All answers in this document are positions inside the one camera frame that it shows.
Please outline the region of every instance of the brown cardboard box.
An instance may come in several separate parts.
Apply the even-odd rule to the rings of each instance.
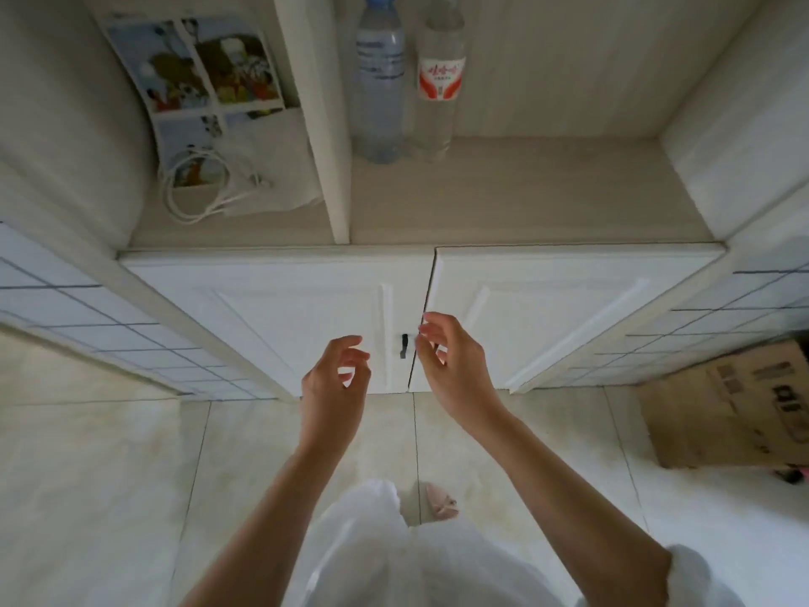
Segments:
[[[785,341],[638,386],[664,468],[809,465],[809,363]]]

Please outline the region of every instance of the cabinet door panel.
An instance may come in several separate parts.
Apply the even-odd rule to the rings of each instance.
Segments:
[[[369,393],[406,392],[433,250],[133,255],[124,264],[295,396],[329,339],[360,334]]]
[[[448,247],[428,311],[458,317],[511,391],[709,264],[719,245]],[[410,390],[429,390],[416,362]]]

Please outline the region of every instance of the white cable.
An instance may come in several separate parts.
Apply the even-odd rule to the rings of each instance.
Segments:
[[[162,179],[160,182],[161,197],[163,198],[163,204],[166,206],[169,216],[174,219],[174,221],[181,223],[184,226],[190,226],[192,224],[201,222],[210,215],[222,213],[228,204],[232,204],[233,202],[249,197],[253,193],[253,190],[258,187],[272,187],[271,182],[261,179],[256,167],[252,164],[252,162],[250,162],[252,172],[248,178],[251,182],[253,182],[253,187],[247,191],[237,193],[234,196],[228,196],[228,193],[231,191],[230,180],[234,178],[234,175],[230,172],[230,163],[228,163],[228,161],[219,152],[217,152],[216,149],[192,146],[189,147],[186,152],[187,154],[179,162],[177,162],[167,172],[162,174]],[[214,200],[212,200],[211,203],[209,203],[206,208],[202,210],[202,212],[185,213],[174,200],[174,181],[180,167],[198,158],[213,159],[220,162],[224,167],[225,178],[222,180],[222,183],[219,186],[219,191],[217,192]]]

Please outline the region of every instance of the bottle label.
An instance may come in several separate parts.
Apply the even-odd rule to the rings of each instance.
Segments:
[[[377,30],[358,30],[357,59],[361,81],[392,82],[405,75],[405,37],[399,34],[391,43],[384,41],[385,35]]]
[[[418,95],[425,100],[454,100],[460,91],[460,79],[466,57],[460,60],[418,60]]]

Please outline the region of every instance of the white clothing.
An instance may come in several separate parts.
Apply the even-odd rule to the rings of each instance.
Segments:
[[[672,607],[743,607],[697,553],[672,548]],[[579,607],[587,603],[583,599]],[[389,481],[348,492],[303,542],[283,607],[508,605],[561,607],[533,566],[485,539],[463,518],[408,528]]]

